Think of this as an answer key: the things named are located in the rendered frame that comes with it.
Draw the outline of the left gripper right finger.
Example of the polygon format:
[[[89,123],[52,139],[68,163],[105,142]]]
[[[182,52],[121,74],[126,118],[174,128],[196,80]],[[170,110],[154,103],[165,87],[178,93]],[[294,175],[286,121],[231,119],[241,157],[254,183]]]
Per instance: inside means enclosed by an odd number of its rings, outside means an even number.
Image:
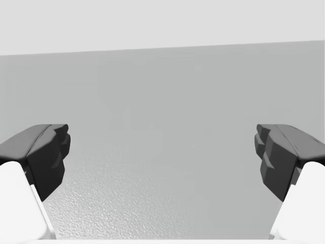
[[[270,239],[325,240],[325,144],[285,124],[258,124],[264,185],[282,202]]]

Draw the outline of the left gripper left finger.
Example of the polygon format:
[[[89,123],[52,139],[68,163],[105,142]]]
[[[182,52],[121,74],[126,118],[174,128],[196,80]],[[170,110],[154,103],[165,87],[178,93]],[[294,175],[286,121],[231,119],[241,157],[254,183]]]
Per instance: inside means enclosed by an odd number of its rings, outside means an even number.
[[[0,143],[0,240],[56,238],[43,201],[62,183],[68,130],[35,125]]]

